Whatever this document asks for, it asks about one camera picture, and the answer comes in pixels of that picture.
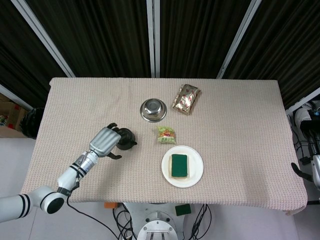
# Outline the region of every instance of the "knit tablecloth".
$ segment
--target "knit tablecloth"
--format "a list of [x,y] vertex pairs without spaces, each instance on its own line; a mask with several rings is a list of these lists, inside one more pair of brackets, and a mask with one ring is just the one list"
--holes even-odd
[[[181,84],[201,89],[192,114],[172,108]],[[307,203],[292,132],[276,80],[176,78],[53,78],[33,156],[22,188],[58,187],[58,177],[110,123],[128,128],[137,145],[113,149],[119,160],[99,162],[72,193],[73,202],[207,203],[298,211]],[[158,98],[166,117],[150,123],[141,104]],[[176,132],[178,145],[202,157],[201,180],[178,188],[161,162],[171,144],[157,142],[156,126]]]

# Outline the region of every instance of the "snack bag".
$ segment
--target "snack bag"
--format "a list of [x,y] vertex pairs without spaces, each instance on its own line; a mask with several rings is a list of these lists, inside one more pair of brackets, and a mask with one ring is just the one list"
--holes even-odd
[[158,142],[162,144],[177,144],[176,133],[171,127],[157,126],[158,129]]

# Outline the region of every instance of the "orange object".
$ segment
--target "orange object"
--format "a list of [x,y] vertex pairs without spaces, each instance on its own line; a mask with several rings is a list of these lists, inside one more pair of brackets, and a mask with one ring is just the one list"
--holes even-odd
[[105,209],[116,209],[118,207],[117,202],[104,202],[104,208]]

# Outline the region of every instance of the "green sponge on floor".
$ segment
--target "green sponge on floor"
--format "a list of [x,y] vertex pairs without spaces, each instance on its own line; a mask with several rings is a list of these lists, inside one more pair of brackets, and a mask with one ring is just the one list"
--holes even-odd
[[185,178],[188,176],[188,157],[183,154],[171,155],[171,177]]

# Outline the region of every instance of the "small snack packet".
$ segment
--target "small snack packet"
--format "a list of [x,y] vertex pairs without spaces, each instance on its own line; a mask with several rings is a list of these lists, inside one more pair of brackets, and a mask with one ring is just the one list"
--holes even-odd
[[173,101],[172,107],[180,113],[189,115],[199,93],[199,88],[189,84],[183,84]]
[[171,127],[157,126],[158,129],[158,142],[162,144],[177,144],[176,133]]

